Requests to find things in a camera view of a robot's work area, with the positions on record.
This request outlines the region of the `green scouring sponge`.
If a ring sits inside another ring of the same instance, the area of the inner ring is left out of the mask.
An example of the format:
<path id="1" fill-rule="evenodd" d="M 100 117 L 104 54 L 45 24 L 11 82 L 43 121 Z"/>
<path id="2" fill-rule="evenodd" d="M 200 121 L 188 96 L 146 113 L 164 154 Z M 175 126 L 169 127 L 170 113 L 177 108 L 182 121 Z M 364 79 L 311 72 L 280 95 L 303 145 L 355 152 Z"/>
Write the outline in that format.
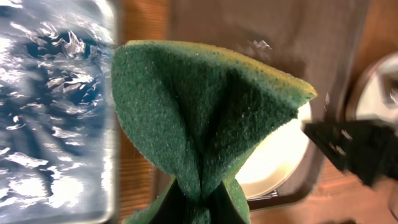
<path id="1" fill-rule="evenodd" d="M 118 47 L 111 86 L 126 136 L 185 194 L 183 223 L 211 223 L 208 198 L 221 182 L 249 223 L 236 174 L 270 133 L 317 96 L 311 84 L 243 54 L 170 40 Z M 148 223 L 170 184 L 126 222 Z"/>

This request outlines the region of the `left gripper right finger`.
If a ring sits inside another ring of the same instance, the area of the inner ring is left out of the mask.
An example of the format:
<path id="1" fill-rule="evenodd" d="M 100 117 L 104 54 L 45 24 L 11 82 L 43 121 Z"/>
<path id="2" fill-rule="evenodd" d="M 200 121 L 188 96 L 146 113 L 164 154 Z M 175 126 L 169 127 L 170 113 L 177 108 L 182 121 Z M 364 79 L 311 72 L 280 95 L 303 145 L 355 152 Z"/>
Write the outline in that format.
<path id="1" fill-rule="evenodd" d="M 223 182 L 210 194 L 208 208 L 212 224 L 243 224 L 243 218 L 234 206 Z"/>

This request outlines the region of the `white plate top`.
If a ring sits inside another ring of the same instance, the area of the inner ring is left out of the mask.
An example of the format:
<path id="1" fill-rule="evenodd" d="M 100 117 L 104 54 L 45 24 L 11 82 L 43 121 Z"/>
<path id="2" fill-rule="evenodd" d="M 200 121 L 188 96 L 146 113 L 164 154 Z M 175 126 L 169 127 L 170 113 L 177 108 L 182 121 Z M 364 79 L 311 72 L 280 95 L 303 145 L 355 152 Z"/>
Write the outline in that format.
<path id="1" fill-rule="evenodd" d="M 310 140 L 303 122 L 312 119 L 309 103 L 298 109 L 298 118 L 268 135 L 249 156 L 235 178 L 247 199 L 268 194 L 293 174 L 301 163 Z"/>

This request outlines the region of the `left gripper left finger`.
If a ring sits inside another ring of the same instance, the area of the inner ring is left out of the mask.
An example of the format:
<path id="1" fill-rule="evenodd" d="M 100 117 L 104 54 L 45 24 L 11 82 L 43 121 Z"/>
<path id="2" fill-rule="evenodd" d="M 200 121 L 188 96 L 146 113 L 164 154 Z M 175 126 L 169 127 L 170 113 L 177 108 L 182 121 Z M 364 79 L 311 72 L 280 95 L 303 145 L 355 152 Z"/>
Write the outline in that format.
<path id="1" fill-rule="evenodd" d="M 182 224 L 186 208 L 187 198 L 174 179 L 148 224 Z"/>

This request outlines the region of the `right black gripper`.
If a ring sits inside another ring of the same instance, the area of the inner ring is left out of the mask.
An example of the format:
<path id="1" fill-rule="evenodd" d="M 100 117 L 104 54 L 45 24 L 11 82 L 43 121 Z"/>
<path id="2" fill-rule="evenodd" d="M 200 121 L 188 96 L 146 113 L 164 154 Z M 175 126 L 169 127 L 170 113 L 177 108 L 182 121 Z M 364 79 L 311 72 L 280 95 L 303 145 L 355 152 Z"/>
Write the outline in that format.
<path id="1" fill-rule="evenodd" d="M 306 122 L 305 135 L 341 172 L 373 186 L 382 176 L 397 180 L 397 124 L 381 119 Z"/>

